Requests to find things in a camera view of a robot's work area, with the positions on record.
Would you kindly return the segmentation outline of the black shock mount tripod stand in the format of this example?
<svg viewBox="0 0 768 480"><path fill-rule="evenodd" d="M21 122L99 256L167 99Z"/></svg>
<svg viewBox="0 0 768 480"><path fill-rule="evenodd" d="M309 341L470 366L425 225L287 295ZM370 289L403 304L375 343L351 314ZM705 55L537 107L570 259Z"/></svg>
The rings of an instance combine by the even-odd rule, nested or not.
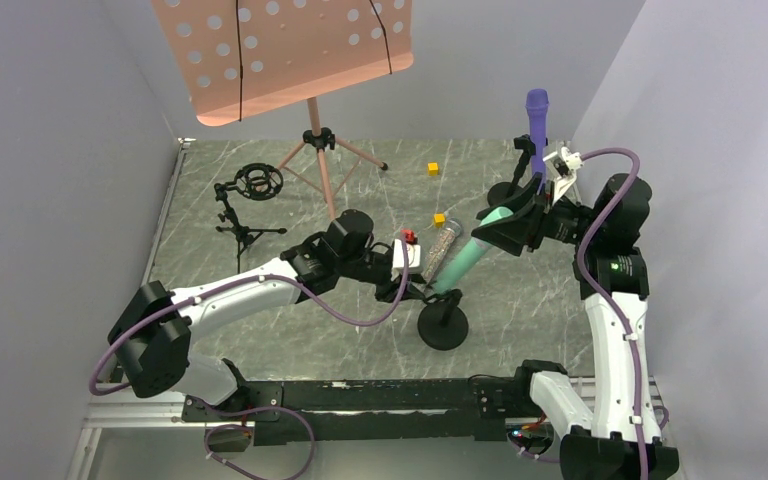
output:
<svg viewBox="0 0 768 480"><path fill-rule="evenodd" d="M237 260L240 260L242 254L265 233L284 235L287 229L253 228L242 224L229 200L229 194L236 193L247 200L262 202L275 198L282 191L283 185L281 171L266 163L246 164L230 181L213 185L215 200L223 207L218 214L221 225L216 226L215 230L219 233L230 232L234 236Z"/></svg>

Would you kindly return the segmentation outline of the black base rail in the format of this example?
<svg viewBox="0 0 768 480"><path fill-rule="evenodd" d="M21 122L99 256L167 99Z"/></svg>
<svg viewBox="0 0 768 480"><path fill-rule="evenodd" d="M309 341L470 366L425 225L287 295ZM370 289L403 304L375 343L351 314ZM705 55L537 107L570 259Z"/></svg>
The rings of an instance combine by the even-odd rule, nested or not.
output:
<svg viewBox="0 0 768 480"><path fill-rule="evenodd" d="M251 381L237 400L208 409L187 397L185 423L251 428L257 446L291 442L472 438L503 441L541 409L522 375L468 378Z"/></svg>

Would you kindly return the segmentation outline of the teal green microphone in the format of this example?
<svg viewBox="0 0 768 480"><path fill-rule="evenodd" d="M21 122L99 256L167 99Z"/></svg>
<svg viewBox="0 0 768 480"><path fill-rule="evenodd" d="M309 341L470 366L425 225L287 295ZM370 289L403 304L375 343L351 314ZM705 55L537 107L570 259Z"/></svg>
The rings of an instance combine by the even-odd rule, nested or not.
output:
<svg viewBox="0 0 768 480"><path fill-rule="evenodd" d="M471 237L451 261L436 275L431 283L431 289L437 295L442 295L455 288L462 279L491 249L492 245Z"/></svg>

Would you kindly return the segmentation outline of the purple microphone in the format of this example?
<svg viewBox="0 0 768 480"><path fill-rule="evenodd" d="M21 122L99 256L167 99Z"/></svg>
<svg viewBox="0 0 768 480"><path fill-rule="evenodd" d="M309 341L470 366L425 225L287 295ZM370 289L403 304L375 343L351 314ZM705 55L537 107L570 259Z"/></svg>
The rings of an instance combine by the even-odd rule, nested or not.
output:
<svg viewBox="0 0 768 480"><path fill-rule="evenodd" d="M539 174L542 180L546 180L546 166L543 157L547 145L548 92L540 88L530 90L527 93L525 108L529 118L529 136L534 144L534 152L530 158L532 175Z"/></svg>

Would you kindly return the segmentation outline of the pink perforated music stand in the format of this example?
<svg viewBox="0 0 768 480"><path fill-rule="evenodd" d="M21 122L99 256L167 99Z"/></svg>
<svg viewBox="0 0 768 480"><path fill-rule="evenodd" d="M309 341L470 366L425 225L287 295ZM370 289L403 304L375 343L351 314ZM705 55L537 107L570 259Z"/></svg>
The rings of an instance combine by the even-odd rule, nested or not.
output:
<svg viewBox="0 0 768 480"><path fill-rule="evenodd" d="M166 1L152 4L207 127L305 102L310 130L289 153L316 151L322 195L336 206L326 150L341 146L381 170L387 164L325 128L319 96L409 68L413 3L402 1Z"/></svg>

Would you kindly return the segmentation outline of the black desk mic stand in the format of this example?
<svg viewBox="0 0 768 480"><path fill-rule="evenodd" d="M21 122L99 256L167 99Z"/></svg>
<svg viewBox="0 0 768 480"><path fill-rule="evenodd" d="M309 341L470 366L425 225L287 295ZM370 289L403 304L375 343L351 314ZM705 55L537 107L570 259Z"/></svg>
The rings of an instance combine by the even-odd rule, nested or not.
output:
<svg viewBox="0 0 768 480"><path fill-rule="evenodd" d="M514 149L520 152L512 179L508 182L499 182L493 185L487 193L486 199L489 206L497 205L514 195L519 189L519 182L530 165L532 156L536 153L536 146L529 134L524 134L513 139Z"/></svg>

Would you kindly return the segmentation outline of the glitter sequin microphone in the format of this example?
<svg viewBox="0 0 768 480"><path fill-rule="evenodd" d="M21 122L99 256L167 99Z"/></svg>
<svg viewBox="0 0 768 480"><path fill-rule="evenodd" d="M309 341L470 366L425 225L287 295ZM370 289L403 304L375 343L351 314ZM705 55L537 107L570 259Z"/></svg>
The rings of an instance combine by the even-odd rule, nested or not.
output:
<svg viewBox="0 0 768 480"><path fill-rule="evenodd" d="M425 280L426 285L431 285L434 281L448 251L462 232L463 226L459 220L450 218L443 222L434 244L425 256L424 270L421 276Z"/></svg>

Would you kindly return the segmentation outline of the black round base mic stand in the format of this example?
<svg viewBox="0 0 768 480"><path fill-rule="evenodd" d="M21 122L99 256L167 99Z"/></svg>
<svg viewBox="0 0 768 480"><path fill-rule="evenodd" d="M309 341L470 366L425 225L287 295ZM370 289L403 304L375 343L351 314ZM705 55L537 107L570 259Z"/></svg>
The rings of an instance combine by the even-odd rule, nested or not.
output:
<svg viewBox="0 0 768 480"><path fill-rule="evenodd" d="M423 342L439 351L459 347L469 334L468 318L459 305L426 305L418 317L417 328Z"/></svg>

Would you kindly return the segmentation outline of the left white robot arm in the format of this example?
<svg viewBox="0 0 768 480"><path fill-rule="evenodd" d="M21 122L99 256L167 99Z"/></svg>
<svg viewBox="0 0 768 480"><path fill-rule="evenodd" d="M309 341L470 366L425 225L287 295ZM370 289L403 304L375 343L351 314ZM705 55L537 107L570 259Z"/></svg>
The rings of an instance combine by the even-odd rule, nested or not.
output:
<svg viewBox="0 0 768 480"><path fill-rule="evenodd" d="M192 343L214 330L306 301L361 327L363 321L337 312L322 298L342 279L374 286L376 301L391 309L404 300L439 306L450 299L448 293L433 292L420 275L422 254L411 232L401 231L378 252L373 228L366 213L346 210L326 230L247 272L173 290L159 281L146 283L111 328L104 356L116 359L122 386L138 398L177 391L218 405L241 393L245 381L232 362L192 353Z"/></svg>

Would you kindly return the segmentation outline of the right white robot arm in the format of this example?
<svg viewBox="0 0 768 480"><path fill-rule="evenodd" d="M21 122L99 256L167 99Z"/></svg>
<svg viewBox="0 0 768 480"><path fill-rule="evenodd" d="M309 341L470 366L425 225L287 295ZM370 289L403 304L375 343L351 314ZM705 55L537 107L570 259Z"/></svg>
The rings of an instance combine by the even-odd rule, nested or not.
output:
<svg viewBox="0 0 768 480"><path fill-rule="evenodd" d="M587 314L596 380L588 407L563 368L523 363L526 398L559 438L565 479L668 479L677 473L676 448L665 445L648 385L645 353L650 288L636 243L650 212L651 187L615 174L591 207L557 199L534 176L525 187L477 214L471 235L511 255L544 240L571 244L575 278Z"/></svg>

